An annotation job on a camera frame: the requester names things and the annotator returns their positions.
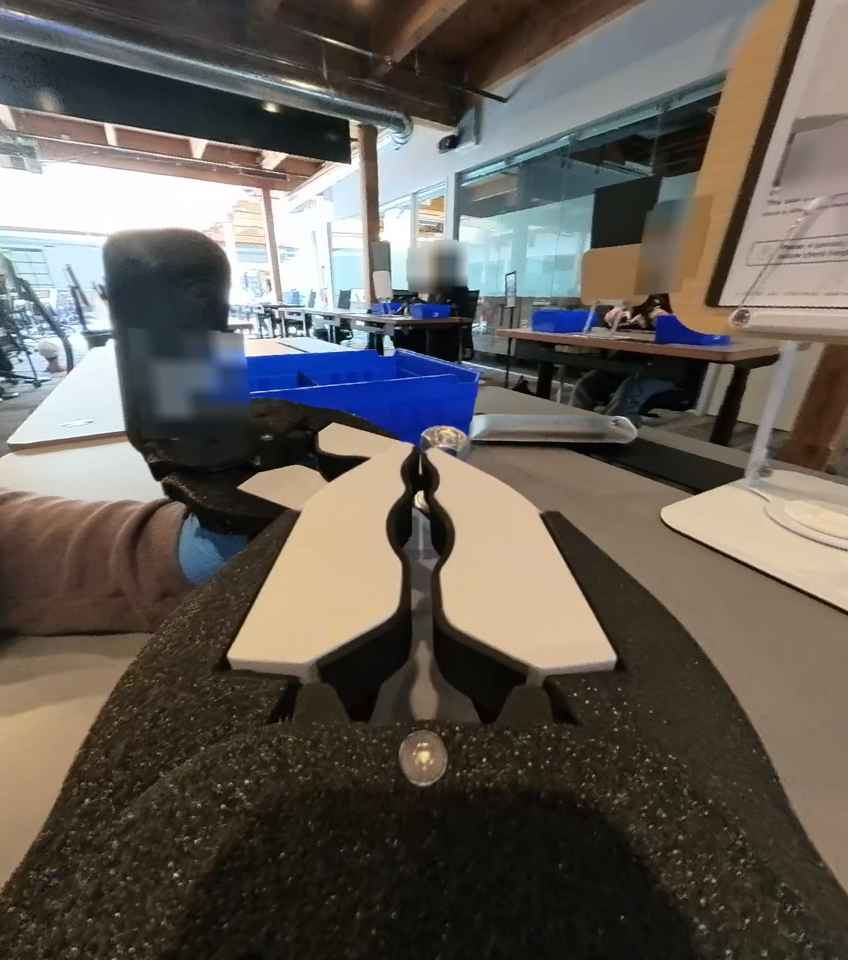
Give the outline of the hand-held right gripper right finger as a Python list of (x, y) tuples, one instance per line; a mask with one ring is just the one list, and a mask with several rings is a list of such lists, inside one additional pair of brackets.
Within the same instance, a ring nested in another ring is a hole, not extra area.
[(431, 448), (433, 653), (454, 687), (541, 685), (618, 656), (542, 514), (494, 476)]

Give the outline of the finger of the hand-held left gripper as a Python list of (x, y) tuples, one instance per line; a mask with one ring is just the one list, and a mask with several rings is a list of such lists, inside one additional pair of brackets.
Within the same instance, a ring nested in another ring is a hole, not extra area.
[(402, 442), (381, 434), (334, 422), (317, 432), (314, 455), (325, 480), (333, 481)]
[(319, 470), (302, 464), (257, 472), (238, 485), (238, 490), (292, 511), (303, 510), (310, 499), (328, 486)]

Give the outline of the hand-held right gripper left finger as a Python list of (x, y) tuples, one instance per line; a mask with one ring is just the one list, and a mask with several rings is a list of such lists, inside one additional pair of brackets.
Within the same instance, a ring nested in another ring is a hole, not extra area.
[(394, 442), (313, 494), (227, 652), (234, 670), (317, 680), (407, 610), (418, 450)]

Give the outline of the silver hex bolt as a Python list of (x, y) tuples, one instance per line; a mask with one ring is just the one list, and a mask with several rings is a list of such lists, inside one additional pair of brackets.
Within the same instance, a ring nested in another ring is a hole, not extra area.
[(421, 434), (419, 447), (422, 453), (438, 450), (461, 461), (469, 460), (472, 454), (468, 433), (452, 425), (430, 426)]

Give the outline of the person's left forearm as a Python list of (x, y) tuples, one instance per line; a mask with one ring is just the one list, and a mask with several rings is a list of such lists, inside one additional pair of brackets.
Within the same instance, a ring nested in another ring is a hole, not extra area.
[(0, 487), (0, 634), (147, 633), (192, 590), (183, 506)]

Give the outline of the long office table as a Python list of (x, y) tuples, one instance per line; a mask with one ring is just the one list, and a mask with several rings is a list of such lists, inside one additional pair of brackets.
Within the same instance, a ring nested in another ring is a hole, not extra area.
[(308, 307), (294, 304), (267, 304), (262, 313), (273, 324), (274, 331), (283, 340), (301, 340), (305, 351), (345, 348), (347, 342), (358, 339), (365, 350), (386, 354), (386, 341), (396, 350), (415, 351), (414, 333), (454, 320), (418, 320), (370, 309), (344, 310), (338, 307)]

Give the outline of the grey pouch with snap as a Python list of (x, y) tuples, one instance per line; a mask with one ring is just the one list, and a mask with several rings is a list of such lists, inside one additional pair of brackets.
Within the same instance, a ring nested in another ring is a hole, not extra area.
[(470, 439), (478, 444), (629, 445), (638, 427), (625, 416), (574, 414), (476, 414)]

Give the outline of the black ceiling panel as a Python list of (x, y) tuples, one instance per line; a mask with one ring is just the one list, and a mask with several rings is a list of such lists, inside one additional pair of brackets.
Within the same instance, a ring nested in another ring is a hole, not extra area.
[(0, 105), (349, 163), (349, 122), (0, 38)]

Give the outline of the wooden board document stand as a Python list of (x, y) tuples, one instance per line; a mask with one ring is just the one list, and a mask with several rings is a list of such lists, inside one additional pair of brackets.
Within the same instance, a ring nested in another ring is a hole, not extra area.
[(848, 486), (820, 471), (775, 468), (770, 435), (799, 347), (848, 346), (848, 309), (721, 307), (708, 301), (735, 205), (801, 2), (769, 2), (742, 44), (687, 214), (678, 317), (700, 330), (778, 341), (741, 480), (662, 511), (675, 532), (848, 614)]
[(581, 259), (579, 301), (583, 306), (640, 304), (636, 290), (642, 244), (590, 248)]

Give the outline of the wooden table with black legs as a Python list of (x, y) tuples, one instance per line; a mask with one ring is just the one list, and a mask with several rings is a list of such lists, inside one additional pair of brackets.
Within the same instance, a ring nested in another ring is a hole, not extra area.
[(505, 343), (505, 373), (514, 358), (537, 365), (535, 396), (550, 400), (554, 373), (558, 367), (574, 370), (606, 370), (631, 373), (653, 358), (667, 358), (707, 365), (730, 367), (731, 378), (711, 428), (711, 444), (728, 447), (750, 373), (776, 363), (777, 346), (757, 342), (725, 344), (665, 344), (653, 340), (601, 337), (584, 333), (548, 333), (528, 329), (499, 328), (496, 339)]

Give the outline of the black monitor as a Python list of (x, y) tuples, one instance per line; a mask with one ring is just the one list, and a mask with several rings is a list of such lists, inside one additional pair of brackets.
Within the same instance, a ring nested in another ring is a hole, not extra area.
[(591, 249), (639, 245), (661, 180), (645, 176), (599, 187), (594, 193)]

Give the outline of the printed instruction sheet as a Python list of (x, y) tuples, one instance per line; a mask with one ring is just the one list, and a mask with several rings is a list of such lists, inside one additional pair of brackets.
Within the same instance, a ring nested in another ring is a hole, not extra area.
[(848, 309), (848, 1), (800, 3), (708, 301)]

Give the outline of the grey ceiling duct pipe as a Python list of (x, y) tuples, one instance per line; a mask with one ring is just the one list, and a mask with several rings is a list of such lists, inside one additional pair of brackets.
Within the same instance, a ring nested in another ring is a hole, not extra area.
[(409, 141), (414, 130), (413, 120), (402, 108), (383, 102), (377, 94), (350, 92), (326, 79), (300, 78), (280, 64), (264, 67), (234, 53), (197, 54), (170, 40), (133, 39), (113, 30), (81, 26), (61, 15), (25, 11), (20, 6), (0, 3), (0, 41), (373, 125), (388, 130), (400, 144)]

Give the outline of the wooden support post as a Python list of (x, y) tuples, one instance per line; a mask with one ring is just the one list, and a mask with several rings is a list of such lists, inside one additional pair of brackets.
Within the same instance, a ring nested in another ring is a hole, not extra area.
[(360, 201), (363, 258), (366, 290), (370, 302), (374, 291), (374, 249), (381, 239), (378, 130), (370, 124), (357, 126), (357, 151), (360, 170)]
[(848, 447), (848, 345), (828, 344), (776, 458), (831, 474)]

